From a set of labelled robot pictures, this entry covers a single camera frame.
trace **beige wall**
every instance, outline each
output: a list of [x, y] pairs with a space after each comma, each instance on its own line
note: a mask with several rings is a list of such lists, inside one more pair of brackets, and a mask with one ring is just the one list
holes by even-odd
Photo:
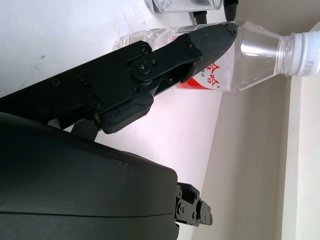
[[[237, 19], [283, 35], [308, 32], [320, 0], [240, 0]], [[213, 226], [195, 228], [194, 240], [281, 239], [290, 87], [276, 76], [223, 94], [201, 193]]]

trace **white wall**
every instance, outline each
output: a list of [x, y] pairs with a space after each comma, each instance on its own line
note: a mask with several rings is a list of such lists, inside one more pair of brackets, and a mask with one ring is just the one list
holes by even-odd
[[[320, 1], [241, 0], [237, 19], [307, 32], [320, 21]], [[223, 94], [201, 193], [213, 226], [195, 228], [194, 240], [281, 239], [290, 88], [277, 76]]]
[[320, 239], [319, 89], [320, 72], [301, 82], [296, 240]]

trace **metal bolt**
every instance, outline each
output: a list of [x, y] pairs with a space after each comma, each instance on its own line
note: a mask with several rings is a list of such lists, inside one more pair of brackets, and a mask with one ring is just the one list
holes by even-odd
[[81, 75], [78, 77], [78, 81], [83, 85], [86, 86], [89, 83], [89, 78], [87, 76]]
[[177, 213], [182, 214], [184, 211], [185, 211], [184, 206], [182, 205], [182, 203], [179, 203]]
[[98, 103], [98, 104], [95, 106], [95, 109], [96, 109], [99, 113], [101, 113], [101, 112], [103, 112], [103, 111], [105, 110], [105, 105], [104, 105], [102, 102], [100, 102], [100, 103]]
[[60, 85], [60, 80], [58, 78], [53, 77], [53, 78], [51, 78], [50, 83], [52, 86], [57, 87]]
[[150, 72], [150, 65], [146, 63], [145, 61], [139, 64], [136, 69], [139, 71], [141, 74], [148, 74]]
[[50, 111], [50, 108], [47, 107], [47, 106], [42, 106], [42, 107], [40, 108], [40, 110], [39, 110], [39, 113], [40, 113], [41, 115], [44, 115], [44, 116], [49, 115], [50, 112], [51, 112], [51, 111]]
[[142, 47], [140, 48], [140, 52], [141, 52], [142, 54], [147, 54], [147, 53], [149, 52], [149, 49], [148, 49], [146, 46], [142, 46]]

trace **glass cup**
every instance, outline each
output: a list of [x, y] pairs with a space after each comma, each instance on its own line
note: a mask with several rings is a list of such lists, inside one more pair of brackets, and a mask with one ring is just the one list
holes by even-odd
[[223, 0], [144, 0], [154, 14], [219, 10]]

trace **bottle neck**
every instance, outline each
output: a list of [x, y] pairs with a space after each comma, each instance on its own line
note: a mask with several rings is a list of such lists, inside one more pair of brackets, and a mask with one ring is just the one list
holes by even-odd
[[295, 40], [292, 36], [283, 36], [280, 38], [279, 47], [276, 56], [275, 73], [292, 76], [292, 61], [294, 54]]

